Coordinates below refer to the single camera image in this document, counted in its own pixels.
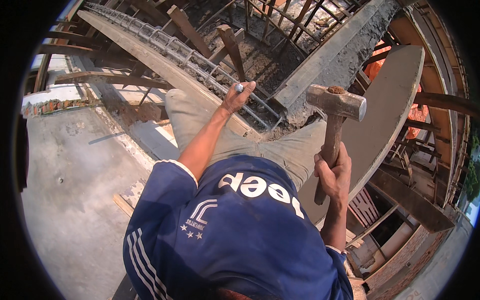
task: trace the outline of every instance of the juventus logo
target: juventus logo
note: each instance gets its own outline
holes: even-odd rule
[[[195,210],[193,211],[193,213],[190,215],[190,219],[193,219],[195,218],[195,216],[197,216],[195,218],[195,220],[199,223],[202,223],[202,224],[207,224],[208,222],[205,221],[205,220],[202,220],[202,216],[204,215],[205,211],[210,208],[210,207],[217,207],[218,205],[216,204],[216,199],[210,199],[210,200],[205,200],[203,202],[200,202],[197,207],[195,208]]]

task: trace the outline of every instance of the wooden hammer handle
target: wooden hammer handle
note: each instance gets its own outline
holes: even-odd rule
[[[322,151],[322,157],[327,162],[329,168],[336,165],[340,141],[342,139],[343,117],[337,115],[328,115],[327,129],[325,133],[325,144]],[[327,195],[322,187],[322,182],[318,178],[317,189],[315,190],[315,203],[321,205],[324,203]]]

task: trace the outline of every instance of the hammer head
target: hammer head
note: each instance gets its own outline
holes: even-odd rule
[[[347,117],[359,122],[367,111],[367,99],[341,87],[328,88],[312,84],[307,90],[307,102],[321,108],[327,115]]]

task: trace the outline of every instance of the construction site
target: construction site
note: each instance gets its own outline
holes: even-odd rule
[[[24,88],[22,200],[66,299],[137,299],[125,230],[155,162],[180,156],[166,93],[213,111],[239,82],[256,89],[226,126],[255,142],[328,121],[307,103],[311,84],[367,100],[341,136],[352,160],[344,267],[355,300],[435,299],[460,261],[473,231],[459,203],[480,108],[429,1],[72,0],[44,38]],[[298,200],[321,230],[329,199],[313,201],[317,182],[311,175]]]

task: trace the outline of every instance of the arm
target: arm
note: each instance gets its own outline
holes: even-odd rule
[[[325,245],[345,249],[347,231],[348,190],[352,161],[343,142],[340,143],[336,166],[330,169],[321,155],[315,154],[315,176],[319,177],[325,193],[330,196],[324,226],[320,232]]]
[[[220,136],[220,132],[230,118],[230,116],[239,110],[248,96],[255,89],[255,81],[250,83],[241,83],[244,86],[243,92],[236,93],[233,84],[227,92],[222,104],[215,110],[210,120],[202,127],[197,135],[190,141],[185,150],[180,155],[178,161],[186,166],[197,178],[202,176],[208,163],[212,159],[215,145]]]

